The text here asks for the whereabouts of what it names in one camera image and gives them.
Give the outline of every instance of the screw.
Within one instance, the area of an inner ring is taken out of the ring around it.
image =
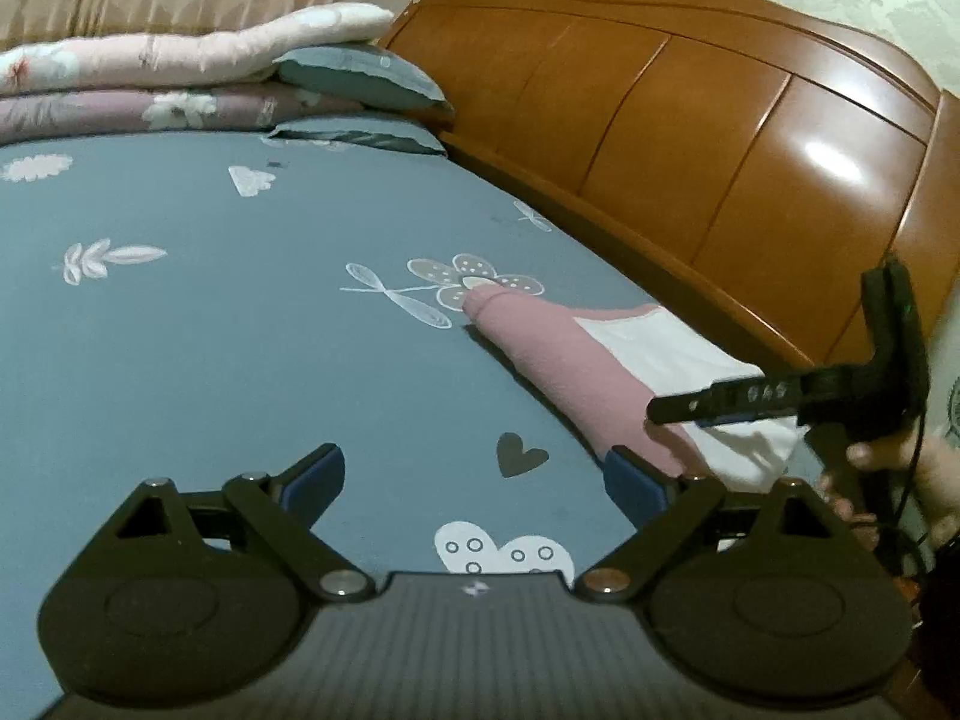
[[[320,578],[320,589],[326,594],[338,598],[349,598],[357,595],[366,590],[367,586],[367,577],[350,568],[330,571]]]
[[[584,585],[595,593],[622,592],[630,586],[630,574],[619,568],[594,568],[584,574]]]

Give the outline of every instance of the white heart print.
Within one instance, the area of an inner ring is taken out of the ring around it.
[[[545,536],[517,536],[497,547],[472,522],[448,522],[433,536],[437,554],[451,574],[524,574],[560,571],[573,584],[573,558]]]
[[[237,193],[241,197],[256,197],[261,191],[270,189],[272,183],[277,180],[272,172],[251,170],[243,165],[231,165],[227,168],[227,171],[230,178],[233,179],[233,186],[237,187]]]

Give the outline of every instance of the dark heart print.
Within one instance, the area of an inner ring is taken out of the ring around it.
[[[504,479],[520,476],[542,466],[550,459],[545,449],[523,451],[523,440],[516,433],[504,433],[496,442],[496,461]]]

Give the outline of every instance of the blue pillow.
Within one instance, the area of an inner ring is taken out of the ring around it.
[[[416,65],[364,43],[294,49],[274,60],[280,80],[384,111],[452,111],[440,87]]]
[[[422,124],[373,111],[296,119],[279,124],[267,137],[358,143],[410,154],[446,153],[443,144]]]

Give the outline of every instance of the headboard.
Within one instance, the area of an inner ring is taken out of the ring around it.
[[[765,0],[412,0],[380,45],[451,156],[733,354],[863,359],[896,252],[929,335],[960,266],[960,100],[897,47]]]

